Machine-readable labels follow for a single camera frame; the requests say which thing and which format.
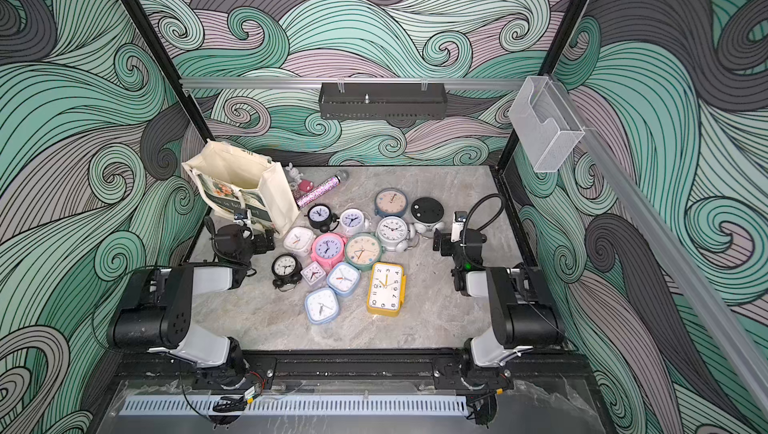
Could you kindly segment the black-backed white alarm clock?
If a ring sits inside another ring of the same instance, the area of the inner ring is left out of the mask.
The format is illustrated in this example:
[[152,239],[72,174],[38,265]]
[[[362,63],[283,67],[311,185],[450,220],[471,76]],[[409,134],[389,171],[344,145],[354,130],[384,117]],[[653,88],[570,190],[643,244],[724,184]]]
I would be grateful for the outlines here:
[[427,238],[434,238],[436,230],[442,230],[445,227],[444,207],[435,198],[417,198],[411,204],[410,214],[416,232]]

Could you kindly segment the cream floral canvas bag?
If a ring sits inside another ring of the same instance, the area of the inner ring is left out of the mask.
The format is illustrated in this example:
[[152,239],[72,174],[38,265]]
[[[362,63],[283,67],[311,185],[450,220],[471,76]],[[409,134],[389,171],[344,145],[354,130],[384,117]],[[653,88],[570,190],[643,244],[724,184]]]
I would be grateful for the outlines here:
[[258,229],[284,236],[299,208],[282,165],[268,156],[226,142],[210,141],[182,163],[212,211],[232,220],[238,209]]

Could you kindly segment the white twin-bell alarm clock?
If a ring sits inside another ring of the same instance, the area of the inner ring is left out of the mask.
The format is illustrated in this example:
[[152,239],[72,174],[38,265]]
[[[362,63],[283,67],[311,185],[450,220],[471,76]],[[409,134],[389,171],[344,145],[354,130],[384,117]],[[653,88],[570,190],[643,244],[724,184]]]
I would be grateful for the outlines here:
[[377,224],[375,234],[386,251],[400,253],[414,245],[416,230],[401,217],[387,216]]

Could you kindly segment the yellow rectangular alarm clock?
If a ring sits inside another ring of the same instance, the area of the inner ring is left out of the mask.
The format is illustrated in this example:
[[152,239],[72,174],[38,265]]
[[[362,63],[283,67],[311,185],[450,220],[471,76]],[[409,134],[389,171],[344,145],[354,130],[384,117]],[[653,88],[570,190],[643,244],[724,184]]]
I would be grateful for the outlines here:
[[406,273],[399,264],[376,262],[372,266],[366,297],[370,314],[397,317],[405,301]]

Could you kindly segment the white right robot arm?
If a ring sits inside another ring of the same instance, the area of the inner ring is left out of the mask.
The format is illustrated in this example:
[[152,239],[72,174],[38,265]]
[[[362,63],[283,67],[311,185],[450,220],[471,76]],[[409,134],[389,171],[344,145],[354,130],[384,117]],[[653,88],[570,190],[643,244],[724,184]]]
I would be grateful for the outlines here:
[[559,345],[565,335],[554,306],[539,298],[527,265],[480,265],[486,240],[476,229],[460,234],[436,229],[433,249],[453,260],[451,277],[457,292],[488,301],[491,327],[465,342],[469,365],[499,368],[534,349]]

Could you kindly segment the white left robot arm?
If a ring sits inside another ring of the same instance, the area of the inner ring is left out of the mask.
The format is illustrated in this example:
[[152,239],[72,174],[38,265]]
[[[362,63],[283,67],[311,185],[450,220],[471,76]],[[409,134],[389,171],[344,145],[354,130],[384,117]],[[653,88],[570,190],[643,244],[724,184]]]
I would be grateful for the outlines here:
[[214,259],[131,272],[108,324],[107,346],[165,354],[200,371],[222,371],[240,379],[247,364],[239,342],[195,323],[193,298],[239,288],[256,273],[252,257],[275,249],[275,231],[254,230],[242,221],[218,228],[209,216],[204,225]]

